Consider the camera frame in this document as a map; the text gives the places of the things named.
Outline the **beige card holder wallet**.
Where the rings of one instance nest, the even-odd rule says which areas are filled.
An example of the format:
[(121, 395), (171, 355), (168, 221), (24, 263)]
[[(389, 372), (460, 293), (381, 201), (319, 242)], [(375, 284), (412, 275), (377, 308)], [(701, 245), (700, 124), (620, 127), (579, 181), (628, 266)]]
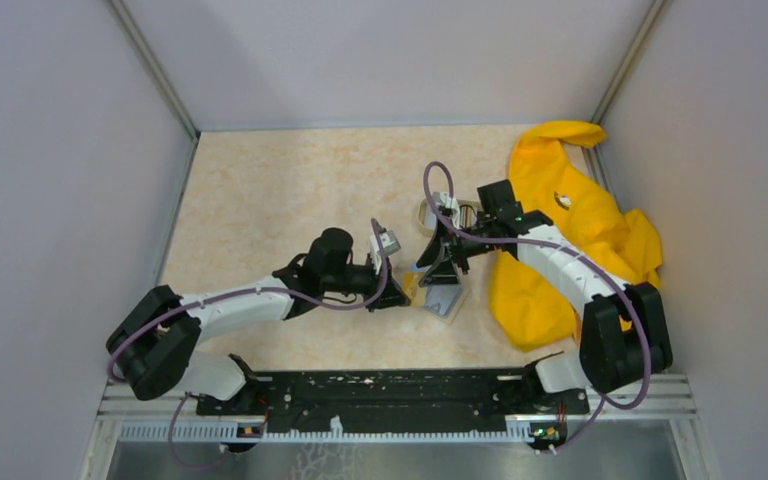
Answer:
[(452, 324), (468, 297), (468, 285), (458, 279), (456, 284), (421, 286), (420, 280), (428, 270), (410, 266), (403, 274), (402, 289), (409, 306), (421, 310), (445, 324)]

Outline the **silver credit card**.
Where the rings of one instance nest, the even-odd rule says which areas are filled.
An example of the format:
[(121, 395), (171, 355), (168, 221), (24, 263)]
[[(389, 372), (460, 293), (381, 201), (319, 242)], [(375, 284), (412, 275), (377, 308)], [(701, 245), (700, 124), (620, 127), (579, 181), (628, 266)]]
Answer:
[(450, 320), (459, 307), (462, 294), (460, 285), (427, 287), (421, 307), (440, 319)]

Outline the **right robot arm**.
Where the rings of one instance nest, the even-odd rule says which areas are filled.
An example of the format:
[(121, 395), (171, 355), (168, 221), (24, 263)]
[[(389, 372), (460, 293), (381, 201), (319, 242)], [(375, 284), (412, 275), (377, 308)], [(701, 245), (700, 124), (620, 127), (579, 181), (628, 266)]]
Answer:
[(456, 200), (447, 192), (427, 191), (436, 226), (417, 264), (426, 271), (423, 283), (453, 283), (468, 271), (470, 258), (504, 250), (572, 306), (581, 320), (578, 345), (526, 366), (523, 398), (529, 408), (548, 412), (563, 391), (591, 387), (607, 394), (672, 365), (655, 286), (634, 284), (604, 270), (543, 212), (524, 211), (509, 181), (482, 186), (478, 193), (476, 220), (463, 227)]

